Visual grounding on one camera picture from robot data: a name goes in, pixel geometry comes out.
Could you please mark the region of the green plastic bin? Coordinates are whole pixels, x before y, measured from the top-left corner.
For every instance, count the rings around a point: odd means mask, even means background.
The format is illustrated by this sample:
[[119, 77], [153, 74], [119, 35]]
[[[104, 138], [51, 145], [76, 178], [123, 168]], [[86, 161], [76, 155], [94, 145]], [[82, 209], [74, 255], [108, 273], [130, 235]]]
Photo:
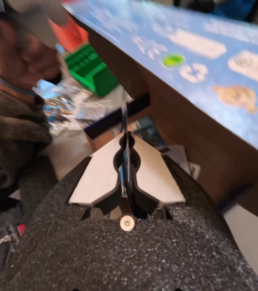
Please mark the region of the green plastic bin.
[[119, 82], [88, 43], [65, 57], [71, 76], [84, 88], [99, 97], [114, 90]]

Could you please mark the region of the person's left forearm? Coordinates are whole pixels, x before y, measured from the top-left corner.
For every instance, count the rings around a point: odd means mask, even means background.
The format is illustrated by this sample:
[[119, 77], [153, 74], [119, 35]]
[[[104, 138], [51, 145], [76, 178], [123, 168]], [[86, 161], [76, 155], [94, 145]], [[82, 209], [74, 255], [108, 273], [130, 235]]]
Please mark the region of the person's left forearm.
[[52, 141], [44, 99], [32, 93], [25, 102], [11, 93], [0, 84], [0, 190], [14, 184]]

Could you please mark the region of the clear bag of blue parts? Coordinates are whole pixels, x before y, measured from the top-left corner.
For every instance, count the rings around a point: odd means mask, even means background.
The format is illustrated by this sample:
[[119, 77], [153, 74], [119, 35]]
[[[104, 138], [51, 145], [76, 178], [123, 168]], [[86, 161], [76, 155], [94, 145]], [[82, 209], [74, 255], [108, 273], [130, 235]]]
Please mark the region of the clear bag of blue parts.
[[124, 89], [118, 85], [104, 97], [96, 96], [84, 87], [41, 81], [37, 93], [44, 98], [44, 112], [53, 137], [64, 131], [79, 132], [120, 109]]

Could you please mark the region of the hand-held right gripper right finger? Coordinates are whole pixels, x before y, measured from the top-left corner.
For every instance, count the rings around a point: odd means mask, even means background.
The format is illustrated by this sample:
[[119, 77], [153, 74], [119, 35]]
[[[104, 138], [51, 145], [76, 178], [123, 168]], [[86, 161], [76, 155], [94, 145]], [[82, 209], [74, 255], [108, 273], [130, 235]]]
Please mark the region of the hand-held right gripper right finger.
[[186, 199], [163, 156], [157, 149], [129, 132], [132, 195], [135, 204], [146, 214]]

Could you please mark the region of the small blue leaflet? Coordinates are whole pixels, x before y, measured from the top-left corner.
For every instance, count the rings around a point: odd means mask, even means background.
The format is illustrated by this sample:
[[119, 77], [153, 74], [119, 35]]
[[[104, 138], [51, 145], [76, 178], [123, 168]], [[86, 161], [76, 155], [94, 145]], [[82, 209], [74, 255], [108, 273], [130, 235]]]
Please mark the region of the small blue leaflet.
[[145, 116], [127, 125], [127, 130], [134, 133], [152, 147], [164, 146], [165, 143], [151, 116]]

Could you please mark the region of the blue robot kit box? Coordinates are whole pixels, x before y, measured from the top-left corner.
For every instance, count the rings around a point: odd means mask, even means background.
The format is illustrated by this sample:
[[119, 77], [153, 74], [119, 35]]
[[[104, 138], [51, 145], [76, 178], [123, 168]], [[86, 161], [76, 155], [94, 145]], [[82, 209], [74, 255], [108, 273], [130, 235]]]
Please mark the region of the blue robot kit box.
[[63, 4], [219, 206], [258, 216], [258, 26], [149, 1]]

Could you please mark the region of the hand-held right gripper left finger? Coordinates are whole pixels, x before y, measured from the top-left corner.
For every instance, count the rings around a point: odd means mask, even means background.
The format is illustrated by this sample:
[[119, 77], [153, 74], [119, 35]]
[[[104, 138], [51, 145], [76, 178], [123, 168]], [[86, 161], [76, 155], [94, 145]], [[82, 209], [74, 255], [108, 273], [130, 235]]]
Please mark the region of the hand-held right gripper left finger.
[[121, 202], [119, 168], [123, 162], [124, 134], [121, 133], [90, 156], [68, 204], [99, 208], [103, 215], [114, 210]]

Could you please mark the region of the blue wristband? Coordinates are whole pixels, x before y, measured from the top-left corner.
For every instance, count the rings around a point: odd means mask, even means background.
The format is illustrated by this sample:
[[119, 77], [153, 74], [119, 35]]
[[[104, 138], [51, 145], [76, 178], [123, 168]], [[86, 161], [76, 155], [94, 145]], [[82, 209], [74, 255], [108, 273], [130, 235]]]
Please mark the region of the blue wristband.
[[8, 82], [6, 82], [5, 80], [3, 80], [2, 78], [0, 78], [0, 90], [6, 93], [10, 93], [11, 95], [14, 95], [14, 96], [20, 96], [20, 95], [36, 96], [37, 95], [34, 91], [23, 90], [16, 86], [13, 86], [9, 84]]

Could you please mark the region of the person's left hand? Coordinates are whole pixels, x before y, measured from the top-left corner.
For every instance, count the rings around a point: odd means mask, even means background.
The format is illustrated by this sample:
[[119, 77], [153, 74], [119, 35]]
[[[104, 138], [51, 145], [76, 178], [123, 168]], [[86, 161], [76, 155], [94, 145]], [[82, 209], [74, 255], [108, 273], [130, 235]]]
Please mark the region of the person's left hand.
[[32, 92], [41, 79], [49, 81], [61, 75], [55, 49], [28, 36], [28, 48], [21, 48], [19, 34], [12, 24], [0, 21], [0, 79], [17, 89]]

